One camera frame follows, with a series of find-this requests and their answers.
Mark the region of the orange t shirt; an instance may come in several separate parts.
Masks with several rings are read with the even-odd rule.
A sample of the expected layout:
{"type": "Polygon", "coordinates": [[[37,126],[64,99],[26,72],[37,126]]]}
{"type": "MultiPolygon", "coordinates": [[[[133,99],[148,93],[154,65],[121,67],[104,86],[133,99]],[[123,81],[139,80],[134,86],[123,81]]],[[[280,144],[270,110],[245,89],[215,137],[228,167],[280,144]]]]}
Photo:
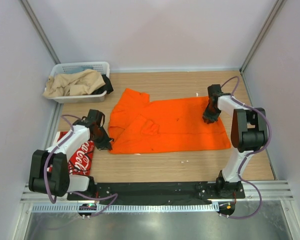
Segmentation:
{"type": "Polygon", "coordinates": [[[207,96],[150,101],[150,95],[127,88],[113,108],[108,133],[110,153],[156,154],[218,151],[231,148],[221,119],[207,124],[207,96]]]}

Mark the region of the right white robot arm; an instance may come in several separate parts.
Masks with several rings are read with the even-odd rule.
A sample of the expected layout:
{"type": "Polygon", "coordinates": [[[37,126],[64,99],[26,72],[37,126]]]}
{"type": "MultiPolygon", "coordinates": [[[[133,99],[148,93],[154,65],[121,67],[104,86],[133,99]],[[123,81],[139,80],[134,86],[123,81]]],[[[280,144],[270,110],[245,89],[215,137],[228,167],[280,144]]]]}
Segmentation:
{"type": "Polygon", "coordinates": [[[254,154],[266,147],[270,134],[268,120],[263,108],[253,108],[237,100],[229,93],[213,93],[203,113],[207,124],[216,123],[221,112],[232,117],[230,141],[232,154],[220,171],[212,189],[221,198],[239,192],[242,173],[254,154]]]}

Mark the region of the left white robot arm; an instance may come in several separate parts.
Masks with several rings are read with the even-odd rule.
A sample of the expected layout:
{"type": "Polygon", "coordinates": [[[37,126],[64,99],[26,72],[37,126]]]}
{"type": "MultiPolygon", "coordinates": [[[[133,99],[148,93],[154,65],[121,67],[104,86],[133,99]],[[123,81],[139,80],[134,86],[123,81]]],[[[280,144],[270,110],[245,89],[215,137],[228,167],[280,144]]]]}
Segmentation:
{"type": "Polygon", "coordinates": [[[36,150],[32,155],[28,188],[32,192],[47,194],[54,204],[57,197],[78,192],[85,200],[96,194],[93,178],[69,174],[68,162],[74,153],[88,141],[99,150],[111,150],[113,141],[96,120],[77,119],[70,130],[56,144],[46,150],[36,150]]]}

